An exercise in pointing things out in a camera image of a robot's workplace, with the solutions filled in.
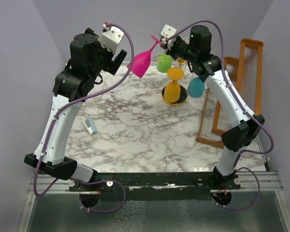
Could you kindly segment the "green plastic goblet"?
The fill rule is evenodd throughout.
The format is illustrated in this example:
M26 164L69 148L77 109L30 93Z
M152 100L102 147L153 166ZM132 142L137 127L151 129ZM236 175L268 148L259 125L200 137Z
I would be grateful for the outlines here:
M159 54L155 57L157 70L161 73L167 73L172 66L173 59L167 54Z

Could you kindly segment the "pink plastic goblet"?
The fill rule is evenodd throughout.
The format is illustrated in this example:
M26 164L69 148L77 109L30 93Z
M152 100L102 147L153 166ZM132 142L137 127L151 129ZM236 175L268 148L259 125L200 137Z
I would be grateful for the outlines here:
M127 68L131 68L131 72L139 78L142 78L146 71L149 68L151 62L151 53L157 44L162 44L160 40L158 40L155 36L151 35L152 39L154 39L155 43L152 47L144 52L139 53L134 57L133 65L129 63Z

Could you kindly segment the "orange plastic goblet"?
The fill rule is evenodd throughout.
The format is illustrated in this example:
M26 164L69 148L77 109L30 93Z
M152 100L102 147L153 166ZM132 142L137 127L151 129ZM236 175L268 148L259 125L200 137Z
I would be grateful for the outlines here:
M179 100L181 87L178 84L178 80L182 79L184 74L184 71L179 67L171 67L167 71L167 76L171 79L164 89L163 96L167 102L173 103Z

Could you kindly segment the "blue plastic goblet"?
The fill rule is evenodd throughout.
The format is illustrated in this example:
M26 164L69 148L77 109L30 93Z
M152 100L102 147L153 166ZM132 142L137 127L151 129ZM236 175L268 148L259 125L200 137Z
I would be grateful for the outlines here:
M188 95L192 98L200 98L203 95L205 84L199 77L194 77L188 85Z

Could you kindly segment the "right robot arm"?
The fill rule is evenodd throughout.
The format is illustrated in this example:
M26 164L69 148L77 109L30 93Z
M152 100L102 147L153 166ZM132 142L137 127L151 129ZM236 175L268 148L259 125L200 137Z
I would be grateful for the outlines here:
M225 71L222 57L211 54L212 34L208 27L193 23L190 29L189 43L175 30L170 36L161 32L162 48L174 59L181 58L188 62L189 69L214 93L223 107L231 129L222 136L224 144L222 156L211 174L212 186L225 188L235 176L235 163L260 132L265 119L256 115L242 99Z

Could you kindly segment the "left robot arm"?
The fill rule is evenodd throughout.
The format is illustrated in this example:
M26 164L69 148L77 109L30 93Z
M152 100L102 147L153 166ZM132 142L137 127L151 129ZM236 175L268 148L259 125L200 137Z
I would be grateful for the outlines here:
M66 157L65 148L84 97L98 84L101 71L114 75L126 57L125 50L114 55L123 37L124 32L116 27L104 29L100 36L90 28L74 36L71 57L55 78L52 108L42 139L36 150L25 156L25 164L61 180L78 180L88 191L96 187L96 171Z

